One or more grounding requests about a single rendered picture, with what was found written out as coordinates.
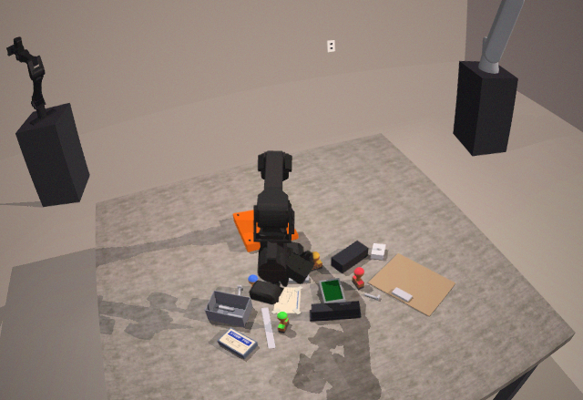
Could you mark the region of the brown rubber stamp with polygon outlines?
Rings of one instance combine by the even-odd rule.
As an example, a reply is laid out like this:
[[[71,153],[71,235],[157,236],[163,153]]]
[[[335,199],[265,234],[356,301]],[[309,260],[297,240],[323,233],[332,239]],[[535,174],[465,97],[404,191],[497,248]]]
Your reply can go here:
[[[361,280],[362,276],[364,274],[364,269],[361,267],[357,267],[354,271],[354,276],[352,276],[352,282],[354,283],[354,285],[356,286],[356,288],[358,290],[364,288],[364,282],[363,280]]]

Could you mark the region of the cream paper card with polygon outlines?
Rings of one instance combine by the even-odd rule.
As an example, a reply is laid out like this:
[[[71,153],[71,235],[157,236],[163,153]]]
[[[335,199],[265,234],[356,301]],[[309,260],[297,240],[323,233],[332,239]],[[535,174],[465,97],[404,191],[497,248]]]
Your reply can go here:
[[[299,311],[301,288],[301,286],[299,288],[284,288],[279,302],[274,304],[272,313],[301,313]]]

